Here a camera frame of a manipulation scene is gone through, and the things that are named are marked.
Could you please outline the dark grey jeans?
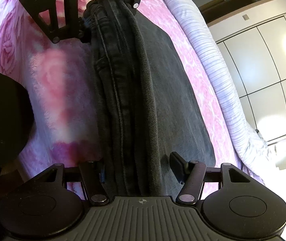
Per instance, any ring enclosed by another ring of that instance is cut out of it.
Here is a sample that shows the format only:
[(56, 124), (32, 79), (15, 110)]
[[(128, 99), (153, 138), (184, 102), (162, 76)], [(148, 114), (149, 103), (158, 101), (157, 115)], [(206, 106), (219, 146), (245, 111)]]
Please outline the dark grey jeans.
[(175, 196), (171, 152), (215, 164), (191, 83), (168, 34), (122, 0), (84, 12), (96, 76), (104, 179), (115, 196)]

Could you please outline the pink rose blanket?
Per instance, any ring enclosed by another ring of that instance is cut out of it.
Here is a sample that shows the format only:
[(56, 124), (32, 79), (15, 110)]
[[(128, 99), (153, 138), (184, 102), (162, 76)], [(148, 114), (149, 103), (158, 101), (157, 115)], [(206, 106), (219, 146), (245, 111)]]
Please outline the pink rose blanket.
[[(164, 0), (143, 0), (137, 12), (165, 31), (173, 42), (214, 148), (213, 166), (231, 162), (254, 177), (234, 151), (204, 67)], [(19, 154), (30, 177), (54, 163), (73, 167), (102, 161), (90, 42), (72, 38), (54, 44), (19, 0), (0, 0), (0, 73), (27, 89), (35, 117), (27, 145)]]

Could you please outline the white striped duvet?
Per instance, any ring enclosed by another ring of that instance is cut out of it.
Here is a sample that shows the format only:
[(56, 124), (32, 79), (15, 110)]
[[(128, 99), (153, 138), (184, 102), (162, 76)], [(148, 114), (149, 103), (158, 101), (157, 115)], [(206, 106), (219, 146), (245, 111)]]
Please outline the white striped duvet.
[(268, 184), (278, 175), (267, 142), (247, 122), (234, 82), (200, 10), (192, 0), (164, 0), (199, 57), (217, 96), (230, 139), (246, 171)]

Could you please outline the wooden door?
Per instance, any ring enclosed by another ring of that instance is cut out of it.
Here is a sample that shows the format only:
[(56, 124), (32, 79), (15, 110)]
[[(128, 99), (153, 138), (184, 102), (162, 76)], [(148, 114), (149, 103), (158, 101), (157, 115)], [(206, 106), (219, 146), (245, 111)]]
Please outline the wooden door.
[(206, 23), (211, 23), (238, 9), (255, 3), (256, 0), (213, 0), (199, 7)]

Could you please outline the white wardrobe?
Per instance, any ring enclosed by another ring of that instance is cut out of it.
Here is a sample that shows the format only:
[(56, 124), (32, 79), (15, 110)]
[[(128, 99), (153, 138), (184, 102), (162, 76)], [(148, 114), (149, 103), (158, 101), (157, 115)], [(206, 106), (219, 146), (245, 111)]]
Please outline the white wardrobe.
[(266, 141), (286, 136), (286, 14), (218, 43), (246, 120)]

